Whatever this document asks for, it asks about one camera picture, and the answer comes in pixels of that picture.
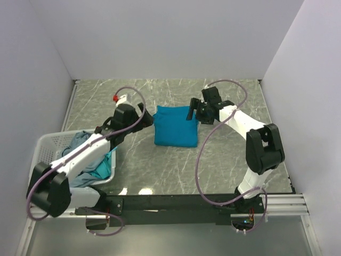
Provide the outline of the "teal blue t shirt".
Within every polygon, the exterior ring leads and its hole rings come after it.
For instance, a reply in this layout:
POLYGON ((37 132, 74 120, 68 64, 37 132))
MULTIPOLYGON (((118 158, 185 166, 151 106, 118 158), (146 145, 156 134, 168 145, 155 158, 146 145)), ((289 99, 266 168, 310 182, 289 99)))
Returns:
POLYGON ((198 146, 198 121, 187 120, 189 106, 158 106, 153 115, 157 146, 195 148, 198 146))

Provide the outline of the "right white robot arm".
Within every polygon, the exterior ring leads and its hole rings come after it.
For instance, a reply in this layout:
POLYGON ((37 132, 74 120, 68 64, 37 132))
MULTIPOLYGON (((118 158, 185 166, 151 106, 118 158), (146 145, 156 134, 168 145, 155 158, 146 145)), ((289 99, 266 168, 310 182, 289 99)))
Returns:
POLYGON ((279 128, 273 123, 265 124, 253 119, 229 100, 223 101, 216 87, 204 88, 202 96, 201 100, 191 99, 187 120, 195 117, 199 122, 209 125, 218 121, 220 126, 227 125, 241 135, 246 142, 247 171, 233 199, 214 202, 201 189, 198 189, 199 195, 211 205, 234 204, 238 212, 245 213, 259 197, 266 178, 285 160, 279 128))

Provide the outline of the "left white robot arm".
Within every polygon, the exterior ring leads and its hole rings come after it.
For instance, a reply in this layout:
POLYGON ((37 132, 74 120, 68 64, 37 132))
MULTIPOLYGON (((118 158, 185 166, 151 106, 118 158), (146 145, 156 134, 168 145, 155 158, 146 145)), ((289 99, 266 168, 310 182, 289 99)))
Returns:
POLYGON ((69 185, 90 163, 121 144, 125 136, 153 124, 153 117, 144 104, 139 103, 138 107, 140 115, 132 105, 118 104, 114 115, 72 152, 49 164, 35 165, 27 191, 27 206, 34 204, 52 217, 60 216, 69 207, 87 207, 94 214, 103 213, 107 202, 98 191, 69 185))

